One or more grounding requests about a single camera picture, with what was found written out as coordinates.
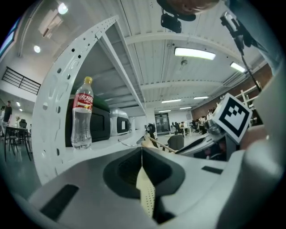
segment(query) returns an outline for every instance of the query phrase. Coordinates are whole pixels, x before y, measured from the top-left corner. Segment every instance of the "brick wall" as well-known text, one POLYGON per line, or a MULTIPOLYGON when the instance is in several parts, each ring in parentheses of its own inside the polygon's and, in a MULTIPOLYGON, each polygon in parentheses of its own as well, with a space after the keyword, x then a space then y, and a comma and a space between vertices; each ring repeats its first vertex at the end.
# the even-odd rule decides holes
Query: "brick wall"
MULTIPOLYGON (((256 73, 254 73, 253 76, 261 84, 262 88, 264 88, 265 85, 268 83, 268 81, 272 77, 271 68, 269 67, 268 64, 266 64, 261 69, 259 69, 256 73)), ((252 78, 249 77, 248 79, 246 79, 245 81, 243 81, 242 83, 237 85, 236 87, 230 89, 228 91, 228 93, 230 93, 233 96, 236 96, 236 95, 240 94, 240 90, 247 90, 247 89, 253 87, 254 85, 255 84, 252 81, 252 78)), ((257 95, 258 95, 257 89, 248 93, 249 98, 255 97, 257 95)), ((213 108, 213 107, 216 107, 216 103, 219 103, 219 101, 220 101, 219 97, 217 97, 217 98, 213 99, 212 101, 209 101, 208 103, 192 110, 193 119, 196 120, 202 116, 206 116, 208 114, 208 110, 213 108)))

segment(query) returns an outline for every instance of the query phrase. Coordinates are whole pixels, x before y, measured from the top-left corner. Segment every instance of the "potted plant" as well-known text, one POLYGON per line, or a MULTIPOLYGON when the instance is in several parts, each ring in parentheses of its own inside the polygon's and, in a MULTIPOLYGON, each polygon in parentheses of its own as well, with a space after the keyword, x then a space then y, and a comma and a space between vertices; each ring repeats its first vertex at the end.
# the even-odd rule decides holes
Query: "potted plant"
POLYGON ((16 116, 17 127, 19 127, 19 122, 18 122, 19 120, 20 120, 20 117, 16 116))

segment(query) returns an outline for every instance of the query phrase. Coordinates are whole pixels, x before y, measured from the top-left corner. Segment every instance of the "red label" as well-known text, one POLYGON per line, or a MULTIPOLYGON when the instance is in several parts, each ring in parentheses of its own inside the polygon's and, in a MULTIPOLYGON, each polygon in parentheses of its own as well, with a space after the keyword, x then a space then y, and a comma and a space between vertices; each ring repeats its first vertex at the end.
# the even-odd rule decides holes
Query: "red label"
POLYGON ((75 100, 73 101, 73 107, 82 107, 86 109, 93 109, 93 97, 88 94, 79 93, 76 94, 75 100))

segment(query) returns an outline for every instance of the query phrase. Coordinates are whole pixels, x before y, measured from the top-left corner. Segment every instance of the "plastic bottle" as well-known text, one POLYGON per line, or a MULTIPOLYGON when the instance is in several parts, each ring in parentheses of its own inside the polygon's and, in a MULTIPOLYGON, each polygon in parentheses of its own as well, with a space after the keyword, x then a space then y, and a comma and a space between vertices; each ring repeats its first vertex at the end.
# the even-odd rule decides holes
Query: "plastic bottle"
POLYGON ((85 77, 84 84, 76 91, 72 109, 71 144, 74 148, 89 148, 92 143, 90 118, 93 109, 91 77, 85 77))

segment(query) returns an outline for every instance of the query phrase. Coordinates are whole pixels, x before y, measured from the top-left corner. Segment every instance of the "human hand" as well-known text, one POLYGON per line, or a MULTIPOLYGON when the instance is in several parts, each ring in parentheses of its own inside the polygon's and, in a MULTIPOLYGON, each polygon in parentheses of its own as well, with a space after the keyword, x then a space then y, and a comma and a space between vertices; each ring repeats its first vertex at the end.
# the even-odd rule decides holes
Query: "human hand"
POLYGON ((184 15, 199 14, 213 8, 219 0, 166 0, 178 13, 184 15))

